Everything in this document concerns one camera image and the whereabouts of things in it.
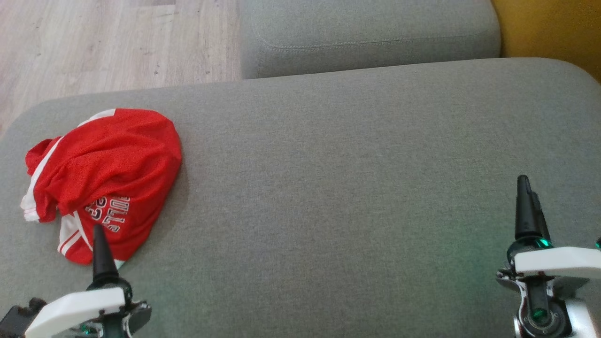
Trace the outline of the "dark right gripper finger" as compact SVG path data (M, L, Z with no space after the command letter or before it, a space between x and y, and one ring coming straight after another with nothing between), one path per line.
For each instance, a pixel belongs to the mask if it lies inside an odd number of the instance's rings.
M534 191L532 191L532 214L535 227L532 241L535 246L553 246L538 194Z
M528 176L519 175L517 178L516 194L516 240L527 236L541 236L538 213L538 195L532 190Z

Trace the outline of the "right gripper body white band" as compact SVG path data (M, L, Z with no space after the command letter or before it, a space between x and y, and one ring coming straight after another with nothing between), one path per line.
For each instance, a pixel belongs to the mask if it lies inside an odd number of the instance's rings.
M520 296L515 338L601 338L601 326L577 297L590 280L601 280L600 250L535 246L522 239L509 247L507 257L497 282Z

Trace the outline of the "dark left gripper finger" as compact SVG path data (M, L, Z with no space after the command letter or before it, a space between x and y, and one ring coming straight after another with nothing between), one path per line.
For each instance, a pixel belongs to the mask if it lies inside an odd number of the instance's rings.
M119 273L103 225L96 224L93 235L92 284L104 284Z

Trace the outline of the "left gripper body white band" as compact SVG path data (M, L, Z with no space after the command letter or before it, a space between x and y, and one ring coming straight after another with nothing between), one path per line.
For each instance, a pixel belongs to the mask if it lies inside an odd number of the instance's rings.
M26 329L26 338L133 338L150 321L152 306L132 297L124 278L100 278L84 292L43 306Z

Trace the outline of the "red basketball shorts small print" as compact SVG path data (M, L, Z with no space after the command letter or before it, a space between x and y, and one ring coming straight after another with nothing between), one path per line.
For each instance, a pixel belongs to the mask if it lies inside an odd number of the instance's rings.
M101 111L65 135L31 148L26 221L48 223L78 212L93 234L105 228L117 267L146 242L182 165L171 120L154 110Z

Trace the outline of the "large grey sofa seat cushion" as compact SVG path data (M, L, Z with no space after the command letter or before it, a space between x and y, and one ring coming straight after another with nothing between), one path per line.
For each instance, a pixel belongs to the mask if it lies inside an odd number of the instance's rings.
M487 59L52 100L0 141L0 319L84 290L59 224L24 220L32 146L110 108L175 125L183 163L120 270L140 338L513 338L500 286L516 180L556 246L601 237L601 84L572 64Z

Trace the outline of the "yellow sofa backrest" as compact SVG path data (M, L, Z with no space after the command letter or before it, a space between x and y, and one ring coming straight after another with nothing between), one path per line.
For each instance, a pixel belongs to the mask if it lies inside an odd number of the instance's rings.
M574 64L601 83L601 0L492 0L504 57Z

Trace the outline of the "grey sofa cushion with seam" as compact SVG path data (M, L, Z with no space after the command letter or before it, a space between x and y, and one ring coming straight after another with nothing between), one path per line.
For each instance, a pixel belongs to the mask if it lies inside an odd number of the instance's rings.
M491 0L241 0L244 79L497 58Z

